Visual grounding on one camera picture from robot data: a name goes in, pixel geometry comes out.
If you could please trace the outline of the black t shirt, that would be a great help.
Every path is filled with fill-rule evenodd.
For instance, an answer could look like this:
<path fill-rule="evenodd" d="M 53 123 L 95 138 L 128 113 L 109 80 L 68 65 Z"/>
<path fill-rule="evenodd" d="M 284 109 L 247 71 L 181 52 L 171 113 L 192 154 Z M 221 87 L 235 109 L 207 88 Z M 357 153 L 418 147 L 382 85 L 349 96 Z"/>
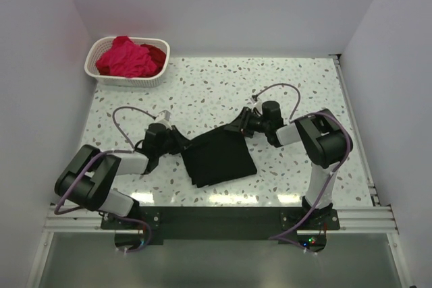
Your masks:
<path fill-rule="evenodd" d="M 181 155 L 198 188 L 257 174 L 244 136 L 223 127 L 193 138 Z"/>

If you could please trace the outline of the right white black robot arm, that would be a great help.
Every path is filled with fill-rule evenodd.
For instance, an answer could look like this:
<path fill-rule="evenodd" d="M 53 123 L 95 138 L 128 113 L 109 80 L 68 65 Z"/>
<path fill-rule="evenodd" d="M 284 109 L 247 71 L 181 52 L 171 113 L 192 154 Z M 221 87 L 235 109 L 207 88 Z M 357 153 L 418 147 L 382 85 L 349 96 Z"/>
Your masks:
<path fill-rule="evenodd" d="M 302 143 L 311 161 L 311 177 L 302 198 L 306 210 L 323 210 L 333 204 L 335 177 L 353 149 L 353 141 L 329 109 L 323 109 L 284 123 L 278 102 L 258 102 L 260 108 L 244 107 L 224 130 L 251 138 L 254 133 L 265 135 L 276 148 Z"/>

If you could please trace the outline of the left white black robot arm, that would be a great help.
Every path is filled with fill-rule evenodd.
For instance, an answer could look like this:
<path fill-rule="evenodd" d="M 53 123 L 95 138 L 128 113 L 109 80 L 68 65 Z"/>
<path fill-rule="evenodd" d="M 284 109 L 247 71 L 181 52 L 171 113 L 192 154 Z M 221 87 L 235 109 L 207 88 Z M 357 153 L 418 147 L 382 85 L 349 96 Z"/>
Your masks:
<path fill-rule="evenodd" d="M 99 211 L 118 217 L 139 219 L 139 203 L 112 188 L 118 175 L 148 175 L 165 154 L 179 154 L 190 144 L 173 125 L 152 123 L 144 139 L 130 150 L 102 151 L 91 145 L 82 146 L 55 183 L 60 201 L 56 215 L 78 209 Z"/>

